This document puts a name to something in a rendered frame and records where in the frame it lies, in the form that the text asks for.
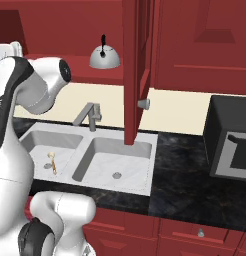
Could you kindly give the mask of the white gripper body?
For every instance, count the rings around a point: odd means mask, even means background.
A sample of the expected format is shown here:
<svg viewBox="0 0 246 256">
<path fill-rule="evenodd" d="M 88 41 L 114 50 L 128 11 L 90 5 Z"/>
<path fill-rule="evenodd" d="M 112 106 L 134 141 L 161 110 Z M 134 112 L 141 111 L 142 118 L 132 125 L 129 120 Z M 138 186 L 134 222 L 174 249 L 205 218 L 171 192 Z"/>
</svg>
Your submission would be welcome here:
<svg viewBox="0 0 246 256">
<path fill-rule="evenodd" d="M 23 56 L 22 46 L 18 41 L 0 43 L 0 61 L 8 56 Z"/>
</svg>

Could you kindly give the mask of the red open cabinet door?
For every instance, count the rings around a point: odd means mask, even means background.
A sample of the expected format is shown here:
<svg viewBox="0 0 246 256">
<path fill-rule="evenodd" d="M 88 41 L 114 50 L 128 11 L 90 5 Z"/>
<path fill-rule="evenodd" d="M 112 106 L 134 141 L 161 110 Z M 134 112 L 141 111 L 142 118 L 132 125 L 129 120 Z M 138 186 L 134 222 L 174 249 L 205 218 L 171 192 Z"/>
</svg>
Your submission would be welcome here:
<svg viewBox="0 0 246 256">
<path fill-rule="evenodd" d="M 122 0 L 124 142 L 132 145 L 144 109 L 139 100 L 148 99 L 151 81 L 151 52 L 154 0 Z"/>
</svg>

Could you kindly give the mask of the grey cabinet door knob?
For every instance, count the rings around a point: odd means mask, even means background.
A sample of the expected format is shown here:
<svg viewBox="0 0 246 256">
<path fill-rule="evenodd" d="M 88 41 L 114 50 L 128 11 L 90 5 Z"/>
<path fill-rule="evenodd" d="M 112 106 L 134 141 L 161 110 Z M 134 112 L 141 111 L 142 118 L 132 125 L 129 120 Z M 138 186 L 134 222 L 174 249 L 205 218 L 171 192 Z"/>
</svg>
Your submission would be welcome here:
<svg viewBox="0 0 246 256">
<path fill-rule="evenodd" d="M 141 109 L 148 110 L 150 108 L 150 100 L 149 99 L 139 100 L 137 102 L 137 106 Z"/>
</svg>

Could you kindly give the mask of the grey double sink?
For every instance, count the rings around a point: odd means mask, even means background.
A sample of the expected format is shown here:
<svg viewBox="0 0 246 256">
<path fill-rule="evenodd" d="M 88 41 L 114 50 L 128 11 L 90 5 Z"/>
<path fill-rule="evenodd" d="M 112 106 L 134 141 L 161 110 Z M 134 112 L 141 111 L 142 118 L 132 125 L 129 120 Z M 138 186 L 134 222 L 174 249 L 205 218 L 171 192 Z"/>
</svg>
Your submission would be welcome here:
<svg viewBox="0 0 246 256">
<path fill-rule="evenodd" d="M 34 178 L 148 196 L 158 136 L 139 133 L 132 145 L 120 130 L 36 123 L 20 141 L 31 155 Z M 47 154 L 55 153 L 57 174 Z"/>
</svg>

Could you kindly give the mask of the red closed cabinet door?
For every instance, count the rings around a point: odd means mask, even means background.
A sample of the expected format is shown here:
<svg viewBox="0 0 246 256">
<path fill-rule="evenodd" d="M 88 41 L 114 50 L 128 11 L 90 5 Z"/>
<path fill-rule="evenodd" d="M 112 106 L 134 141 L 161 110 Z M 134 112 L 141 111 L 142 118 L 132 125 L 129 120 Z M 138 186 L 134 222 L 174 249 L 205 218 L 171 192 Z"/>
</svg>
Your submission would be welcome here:
<svg viewBox="0 0 246 256">
<path fill-rule="evenodd" d="M 155 87 L 246 95 L 246 0 L 161 0 Z"/>
</svg>

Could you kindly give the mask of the red base cabinet door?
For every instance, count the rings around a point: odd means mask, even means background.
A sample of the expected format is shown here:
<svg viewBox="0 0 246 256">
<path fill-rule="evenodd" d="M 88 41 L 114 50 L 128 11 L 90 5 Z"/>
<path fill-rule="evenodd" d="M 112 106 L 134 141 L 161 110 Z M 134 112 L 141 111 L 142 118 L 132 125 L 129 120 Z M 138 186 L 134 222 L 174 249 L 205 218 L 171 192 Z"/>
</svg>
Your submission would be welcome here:
<svg viewBox="0 0 246 256">
<path fill-rule="evenodd" d="M 97 256 L 156 256 L 157 240 L 84 228 Z"/>
</svg>

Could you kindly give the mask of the grey tap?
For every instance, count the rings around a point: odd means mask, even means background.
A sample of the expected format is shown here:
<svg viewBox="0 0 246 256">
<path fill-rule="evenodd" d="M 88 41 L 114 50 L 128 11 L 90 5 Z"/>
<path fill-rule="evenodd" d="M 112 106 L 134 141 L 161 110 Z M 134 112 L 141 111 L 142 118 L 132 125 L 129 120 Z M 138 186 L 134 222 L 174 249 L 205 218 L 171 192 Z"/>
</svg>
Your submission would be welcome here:
<svg viewBox="0 0 246 256">
<path fill-rule="evenodd" d="M 89 120 L 89 130 L 91 132 L 96 131 L 96 122 L 102 119 L 100 104 L 99 103 L 87 103 L 81 110 L 75 120 L 72 122 L 74 126 L 80 126 L 85 118 Z"/>
</svg>

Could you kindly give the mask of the small wooden spoon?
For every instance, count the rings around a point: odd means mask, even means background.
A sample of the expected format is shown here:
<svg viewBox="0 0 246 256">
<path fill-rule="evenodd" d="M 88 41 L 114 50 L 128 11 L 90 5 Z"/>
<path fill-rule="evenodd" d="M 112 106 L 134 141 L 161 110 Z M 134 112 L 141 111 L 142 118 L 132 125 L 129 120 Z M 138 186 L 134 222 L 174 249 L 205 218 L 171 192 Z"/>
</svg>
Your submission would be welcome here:
<svg viewBox="0 0 246 256">
<path fill-rule="evenodd" d="M 53 174 L 56 175 L 57 174 L 57 170 L 56 170 L 56 166 L 55 166 L 55 153 L 54 152 L 49 152 L 47 154 L 48 158 L 51 160 L 51 165 L 52 165 L 52 169 L 53 169 Z"/>
</svg>

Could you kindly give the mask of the red plain drawer front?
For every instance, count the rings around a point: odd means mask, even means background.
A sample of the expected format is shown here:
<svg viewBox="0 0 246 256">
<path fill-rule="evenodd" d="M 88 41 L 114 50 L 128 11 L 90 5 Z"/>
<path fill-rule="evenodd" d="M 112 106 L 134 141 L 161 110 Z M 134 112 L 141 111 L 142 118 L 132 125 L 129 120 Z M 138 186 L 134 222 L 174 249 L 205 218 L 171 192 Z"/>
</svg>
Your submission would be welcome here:
<svg viewBox="0 0 246 256">
<path fill-rule="evenodd" d="M 83 229 L 155 239 L 158 237 L 159 224 L 160 220 L 156 217 L 97 208 L 94 219 Z"/>
</svg>

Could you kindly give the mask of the black microwave oven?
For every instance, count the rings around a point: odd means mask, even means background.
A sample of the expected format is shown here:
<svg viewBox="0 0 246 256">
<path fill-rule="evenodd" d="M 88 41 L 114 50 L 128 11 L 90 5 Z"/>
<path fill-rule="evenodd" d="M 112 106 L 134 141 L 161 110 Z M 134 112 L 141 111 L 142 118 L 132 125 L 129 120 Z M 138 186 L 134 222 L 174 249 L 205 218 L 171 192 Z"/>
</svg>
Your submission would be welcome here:
<svg viewBox="0 0 246 256">
<path fill-rule="evenodd" d="M 211 176 L 246 181 L 246 97 L 213 95 L 203 139 Z"/>
</svg>

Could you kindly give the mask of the red drawer front with knob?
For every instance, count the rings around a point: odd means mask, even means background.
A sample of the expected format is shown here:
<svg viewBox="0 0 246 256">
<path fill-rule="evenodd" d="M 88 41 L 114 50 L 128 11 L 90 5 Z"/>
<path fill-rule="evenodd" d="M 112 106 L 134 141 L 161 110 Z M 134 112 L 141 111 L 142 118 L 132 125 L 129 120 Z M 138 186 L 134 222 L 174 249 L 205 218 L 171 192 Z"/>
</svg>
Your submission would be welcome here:
<svg viewBox="0 0 246 256">
<path fill-rule="evenodd" d="M 205 237 L 197 236 L 199 228 Z M 234 256 L 242 236 L 242 231 L 214 223 L 162 219 L 157 256 Z"/>
</svg>

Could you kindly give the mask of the red wall cabinet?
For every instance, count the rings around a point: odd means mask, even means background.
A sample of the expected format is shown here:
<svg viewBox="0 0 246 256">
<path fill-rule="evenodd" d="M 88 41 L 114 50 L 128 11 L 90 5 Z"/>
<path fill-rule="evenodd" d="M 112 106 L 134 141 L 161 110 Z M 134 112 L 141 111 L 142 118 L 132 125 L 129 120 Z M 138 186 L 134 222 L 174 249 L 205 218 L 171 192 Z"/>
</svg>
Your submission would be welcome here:
<svg viewBox="0 0 246 256">
<path fill-rule="evenodd" d="M 89 66 L 102 36 L 123 54 L 121 0 L 0 0 L 0 43 L 19 42 L 28 59 L 65 59 L 74 82 L 123 83 L 122 67 Z"/>
</svg>

